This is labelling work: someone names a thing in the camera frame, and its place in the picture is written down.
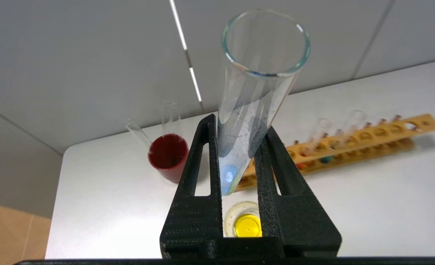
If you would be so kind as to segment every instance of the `wooden test tube rack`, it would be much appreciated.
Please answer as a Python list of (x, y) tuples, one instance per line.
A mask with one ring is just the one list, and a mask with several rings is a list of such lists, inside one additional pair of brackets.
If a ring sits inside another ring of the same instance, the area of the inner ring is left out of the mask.
[[(286, 149), (302, 175), (328, 170), (340, 166), (379, 158), (394, 153), (409, 151), (415, 147), (412, 137), (435, 131), (435, 119), (431, 114), (385, 120), (374, 127), (356, 130), (343, 145), (340, 137), (322, 138), (314, 152), (305, 154), (309, 144), (298, 143)], [(256, 186), (255, 161), (251, 160), (236, 191)]]

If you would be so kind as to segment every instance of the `red cup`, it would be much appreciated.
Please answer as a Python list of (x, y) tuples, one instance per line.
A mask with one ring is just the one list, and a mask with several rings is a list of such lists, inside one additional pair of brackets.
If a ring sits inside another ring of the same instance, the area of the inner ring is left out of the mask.
[(185, 167), (188, 148), (185, 139), (176, 134), (158, 137), (148, 150), (148, 161), (162, 176), (180, 182)]

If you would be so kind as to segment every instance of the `clear glass tube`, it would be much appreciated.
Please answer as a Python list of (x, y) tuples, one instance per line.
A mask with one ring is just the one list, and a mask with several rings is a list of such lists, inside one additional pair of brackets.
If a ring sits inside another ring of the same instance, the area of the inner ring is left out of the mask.
[(150, 147), (152, 142), (147, 137), (147, 134), (145, 134), (144, 131), (142, 131), (142, 128), (138, 126), (134, 121), (132, 121), (132, 119), (127, 120), (126, 128), (133, 134), (133, 136), (137, 137), (137, 139), (142, 141), (142, 143), (144, 143), (147, 148)]
[(366, 120), (366, 114), (361, 110), (352, 110), (347, 121), (343, 125), (342, 130), (338, 132), (338, 139), (335, 146), (332, 148), (342, 148), (346, 142), (350, 139), (353, 133), (364, 123)]
[(162, 135), (181, 135), (181, 119), (179, 104), (171, 103), (170, 101), (162, 102)]
[(221, 190), (231, 194), (307, 61), (310, 41), (292, 17), (252, 10), (222, 34), (217, 145)]
[(319, 144), (320, 140), (327, 135), (329, 129), (332, 128), (332, 122), (325, 118), (320, 118), (317, 121), (317, 124), (314, 126), (314, 129), (311, 132), (309, 137), (309, 141), (306, 150), (304, 151), (305, 155), (311, 155)]

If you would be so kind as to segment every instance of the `gray wall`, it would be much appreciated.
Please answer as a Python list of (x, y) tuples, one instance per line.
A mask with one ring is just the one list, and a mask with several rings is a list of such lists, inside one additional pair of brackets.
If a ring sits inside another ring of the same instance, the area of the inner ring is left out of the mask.
[[(0, 131), (10, 128), (0, 134), (0, 204), (48, 216), (29, 201), (44, 183), (39, 196), (52, 205), (63, 152), (124, 131), (129, 117), (158, 124), (161, 100), (178, 102), (183, 117), (216, 110), (220, 35), (245, 10), (273, 8), (309, 32), (312, 53), (292, 92), (435, 60), (435, 0), (175, 2), (202, 106), (167, 0), (0, 0)], [(31, 184), (16, 193), (11, 180)]]

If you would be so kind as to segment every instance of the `white table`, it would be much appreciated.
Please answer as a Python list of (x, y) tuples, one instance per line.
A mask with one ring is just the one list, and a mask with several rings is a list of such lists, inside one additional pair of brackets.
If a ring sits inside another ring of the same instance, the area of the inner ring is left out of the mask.
[[(435, 116), (435, 63), (290, 95), (273, 126), (290, 145), (305, 141), (319, 117), (335, 131), (353, 109), (372, 122)], [(189, 144), (205, 116), (182, 120)], [(161, 128), (145, 132), (155, 139)], [(306, 177), (342, 234), (339, 256), (435, 255), (435, 133), (415, 142), (408, 153)], [(146, 155), (129, 133), (65, 152), (46, 258), (161, 257), (158, 238), (176, 185)], [(208, 161), (201, 166), (197, 195), (209, 194)], [(241, 200), (256, 201), (256, 191), (224, 197), (223, 213)]]

